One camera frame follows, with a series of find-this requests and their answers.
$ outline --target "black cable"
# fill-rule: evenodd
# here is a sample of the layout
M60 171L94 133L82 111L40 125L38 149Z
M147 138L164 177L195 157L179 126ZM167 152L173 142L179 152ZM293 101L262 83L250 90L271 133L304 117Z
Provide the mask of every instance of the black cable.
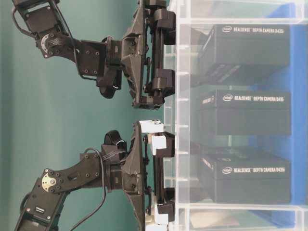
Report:
M27 193L27 194L25 195L25 197L23 198L23 200L22 200L22 202L21 202L21 204L20 204L20 207L19 207L20 213L23 212L23 209L25 208L25 204L26 204L26 202L27 202L27 200L28 200L30 194L31 194L30 192Z
M16 11L17 11L17 9L16 9L16 7L14 6L13 9L12 9L12 19L13 19L13 22L14 22L15 26L17 27L17 29L18 29L21 33L23 33L24 35L27 35L27 36L36 38L36 36L35 36L34 34L32 34L32 33L29 32L29 31L26 31L26 30L22 29L22 28L19 26L19 24L18 24L18 22L17 22L17 20L16 20L16 18L15 18L15 13L16 13Z
M73 50L74 50L74 59L75 59L75 64L76 64L76 67L77 67L77 71L78 71L78 74L80 75L81 78L83 79L87 79L87 80L93 80L93 81L96 81L95 78L88 78L88 77L84 77L80 70L79 70L79 66L78 66L78 58L77 58L77 53L76 53L76 44L75 44L75 41L74 41L74 38L72 36L72 33L71 33L71 30L69 29L68 25L67 25L67 22L66 20L64 19L63 15L62 15L62 12L60 11L58 5L56 4L55 0L51 0L53 2L53 5L56 9L56 11L58 12L59 16L61 17L61 20L62 22L64 23L66 29L67 29L67 32L68 32L68 35L71 39L71 42L72 42L72 45L73 45Z
M83 219L81 219L76 225L74 225L72 227L72 229L70 231L73 231L74 229L76 229L79 225L81 225L83 222L85 222L87 219L89 219L90 217L92 217L104 204L105 200L106 200L106 188L105 188L105 182L104 182L104 166L103 166L103 158L100 154L100 152L96 149L96 148L88 148L85 150L84 154L86 154L88 151L94 151L96 152L96 154L99 156L99 158L101 159L101 168L102 168L102 188L103 188L103 199L101 201L101 203L98 205L98 207L96 209L94 209L90 214L88 214L87 216L85 216Z

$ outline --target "black box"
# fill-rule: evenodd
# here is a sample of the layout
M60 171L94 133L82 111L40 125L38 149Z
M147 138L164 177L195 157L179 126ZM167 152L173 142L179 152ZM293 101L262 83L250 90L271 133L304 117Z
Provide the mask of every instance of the black box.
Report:
M289 65L284 25L215 25L200 51L192 85L253 85Z
M215 203L286 204L290 162L252 147L205 147L200 181Z
M215 90L198 99L200 132L215 135L291 134L290 93Z

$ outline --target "intel logo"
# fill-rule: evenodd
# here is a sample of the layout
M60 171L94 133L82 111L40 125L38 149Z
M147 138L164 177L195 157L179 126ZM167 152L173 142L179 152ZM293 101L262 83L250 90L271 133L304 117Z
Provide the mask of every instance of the intel logo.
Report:
M223 174L230 174L232 173L233 169L231 167L225 167L223 170L222 170L222 173Z
M229 102L233 100L233 95L225 95L222 99L223 101Z
M225 33L229 33L232 31L232 26L224 26L222 28L222 31L225 32Z

